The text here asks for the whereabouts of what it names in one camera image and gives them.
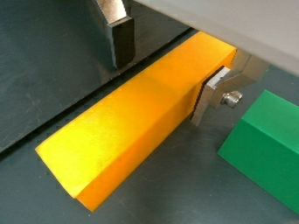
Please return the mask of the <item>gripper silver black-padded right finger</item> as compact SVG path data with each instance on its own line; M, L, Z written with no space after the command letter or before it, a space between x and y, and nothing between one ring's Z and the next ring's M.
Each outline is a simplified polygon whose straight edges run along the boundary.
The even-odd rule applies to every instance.
M232 109L238 106L243 94L239 89L258 82L270 64L259 57L238 50L231 67L223 66L203 82L199 97L191 113L191 122L199 126L208 106L216 108L220 104Z

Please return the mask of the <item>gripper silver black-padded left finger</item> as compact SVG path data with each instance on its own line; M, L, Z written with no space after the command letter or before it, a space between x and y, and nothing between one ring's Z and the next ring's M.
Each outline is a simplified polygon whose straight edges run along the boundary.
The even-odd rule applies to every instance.
M107 21L107 38L116 68L124 67L136 56L135 20L127 15L123 0L95 0Z

